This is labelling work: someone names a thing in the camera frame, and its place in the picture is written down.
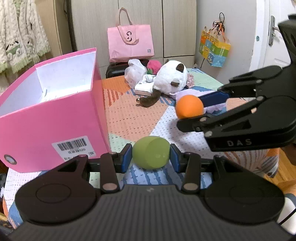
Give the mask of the pink floral cloth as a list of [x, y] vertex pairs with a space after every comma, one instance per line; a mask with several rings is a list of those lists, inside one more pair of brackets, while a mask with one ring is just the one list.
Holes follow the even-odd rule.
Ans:
[[195, 86], [194, 77], [192, 74], [188, 73], [185, 88], [192, 88], [194, 86]]

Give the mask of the white tissue pack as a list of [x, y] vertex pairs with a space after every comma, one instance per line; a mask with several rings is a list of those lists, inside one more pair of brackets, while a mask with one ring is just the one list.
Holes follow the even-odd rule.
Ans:
[[134, 92], [137, 95], [151, 96], [154, 86], [155, 75], [145, 74], [141, 81], [134, 87]]

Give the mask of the white plastic bag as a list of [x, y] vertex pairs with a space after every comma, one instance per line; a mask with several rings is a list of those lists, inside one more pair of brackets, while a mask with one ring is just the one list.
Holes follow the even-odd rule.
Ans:
[[125, 80], [133, 89], [147, 73], [147, 68], [138, 59], [130, 59], [128, 68], [125, 69]]

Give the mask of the colourful paper bag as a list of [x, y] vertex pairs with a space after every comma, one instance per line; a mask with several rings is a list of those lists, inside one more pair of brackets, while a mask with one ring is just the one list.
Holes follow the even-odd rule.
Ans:
[[225, 35], [225, 15], [219, 13], [219, 20], [211, 28], [204, 27], [201, 33], [199, 53], [212, 67], [222, 68], [231, 48]]

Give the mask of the orange soft ball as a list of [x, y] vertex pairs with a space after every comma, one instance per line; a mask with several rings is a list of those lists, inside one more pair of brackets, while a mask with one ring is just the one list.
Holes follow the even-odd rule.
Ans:
[[192, 118], [204, 114], [204, 105], [199, 97], [185, 95], [176, 101], [175, 112], [178, 119]]

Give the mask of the pink fluffy plush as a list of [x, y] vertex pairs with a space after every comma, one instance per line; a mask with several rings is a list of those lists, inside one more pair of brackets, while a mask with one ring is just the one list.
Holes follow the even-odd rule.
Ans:
[[150, 60], [147, 64], [147, 74], [157, 75], [158, 71], [162, 67], [162, 64], [158, 60]]

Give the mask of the purple plush cloud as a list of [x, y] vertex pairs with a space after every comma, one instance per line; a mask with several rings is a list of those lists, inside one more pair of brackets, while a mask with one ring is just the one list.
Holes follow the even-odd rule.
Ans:
[[196, 90], [194, 88], [184, 89], [177, 93], [171, 94], [170, 97], [178, 101], [181, 97], [186, 95], [193, 95], [198, 97], [204, 105], [204, 112], [214, 113], [221, 111], [226, 107], [226, 101], [229, 99], [229, 94], [214, 90]]

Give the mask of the white door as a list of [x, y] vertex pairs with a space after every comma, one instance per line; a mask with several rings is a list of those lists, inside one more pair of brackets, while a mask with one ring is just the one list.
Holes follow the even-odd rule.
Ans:
[[269, 21], [275, 17], [275, 26], [295, 14], [295, 1], [257, 1], [255, 41], [250, 63], [250, 71], [266, 66], [278, 65], [285, 67], [290, 64], [290, 57], [280, 31], [275, 31], [273, 45], [268, 45]]

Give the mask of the patchwork table cloth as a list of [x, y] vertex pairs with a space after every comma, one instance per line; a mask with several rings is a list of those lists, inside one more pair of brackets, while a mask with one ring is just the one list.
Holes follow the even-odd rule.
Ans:
[[[206, 86], [205, 78], [209, 76], [197, 69], [189, 69], [189, 73], [193, 74], [196, 85], [194, 88], [201, 90], [199, 91], [201, 95], [213, 92], [222, 85], [210, 77], [209, 86]], [[125, 144], [134, 144], [146, 136], [159, 136], [176, 144], [182, 152], [195, 152], [203, 158], [213, 157], [214, 153], [210, 151], [202, 133], [182, 133], [177, 129], [175, 103], [171, 98], [161, 97], [151, 108], [142, 108], [136, 106], [135, 98], [138, 96], [130, 89], [123, 77], [104, 79], [102, 82], [108, 137], [112, 151], [119, 152]], [[245, 102], [243, 98], [228, 99], [226, 104], [222, 104], [224, 108], [216, 113], [231, 110]], [[282, 158], [281, 154], [280, 149], [222, 153], [227, 158], [265, 178], [267, 178], [265, 175], [267, 171], [276, 174], [280, 158]], [[4, 214], [13, 228], [17, 228], [23, 222], [14, 202], [16, 192], [21, 186], [43, 173], [18, 173], [12, 169], [8, 170], [3, 207]], [[156, 170], [145, 170], [131, 164], [127, 173], [118, 175], [120, 187], [123, 184], [176, 184], [180, 187], [183, 177], [184, 174], [177, 174], [173, 171], [170, 162]], [[272, 181], [271, 178], [267, 178], [278, 185], [285, 194], [285, 205], [278, 219], [280, 222], [295, 209], [295, 179], [285, 182], [278, 182], [277, 177], [275, 179]]]

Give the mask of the green soft ball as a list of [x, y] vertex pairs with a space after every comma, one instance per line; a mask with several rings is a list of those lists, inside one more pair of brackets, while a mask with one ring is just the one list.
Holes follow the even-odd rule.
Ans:
[[162, 137], [143, 137], [132, 148], [132, 159], [139, 168], [158, 169], [165, 166], [169, 158], [170, 143]]

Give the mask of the white panda plush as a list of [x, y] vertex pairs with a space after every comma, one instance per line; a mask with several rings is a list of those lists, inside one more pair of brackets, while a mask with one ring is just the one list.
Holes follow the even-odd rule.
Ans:
[[138, 98], [137, 103], [144, 108], [149, 108], [159, 100], [162, 94], [172, 95], [183, 90], [186, 86], [187, 78], [188, 71], [182, 62], [168, 60], [154, 78], [151, 95]]

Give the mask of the black suitcase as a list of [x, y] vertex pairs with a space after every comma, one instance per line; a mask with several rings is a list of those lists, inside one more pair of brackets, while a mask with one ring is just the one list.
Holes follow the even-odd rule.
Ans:
[[[140, 60], [142, 65], [147, 67], [148, 60]], [[125, 75], [125, 69], [128, 68], [128, 61], [121, 63], [112, 63], [107, 67], [106, 78], [118, 77]]]

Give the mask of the pink cardboard box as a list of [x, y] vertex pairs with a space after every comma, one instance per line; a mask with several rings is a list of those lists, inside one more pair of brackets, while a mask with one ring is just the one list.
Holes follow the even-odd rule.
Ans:
[[110, 151], [96, 49], [38, 63], [1, 95], [1, 161], [21, 172]]

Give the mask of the beige wardrobe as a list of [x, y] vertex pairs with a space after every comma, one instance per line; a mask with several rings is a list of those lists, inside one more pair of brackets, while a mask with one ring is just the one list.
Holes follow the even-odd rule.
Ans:
[[153, 43], [136, 56], [194, 65], [196, 52], [196, 1], [66, 1], [74, 51], [96, 48], [102, 78], [111, 65], [109, 44], [134, 47]]

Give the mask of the cream knitted cardigan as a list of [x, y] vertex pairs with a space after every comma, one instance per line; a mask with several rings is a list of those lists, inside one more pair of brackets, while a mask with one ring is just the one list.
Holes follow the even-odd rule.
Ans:
[[16, 73], [51, 51], [34, 1], [1, 1], [1, 72]]

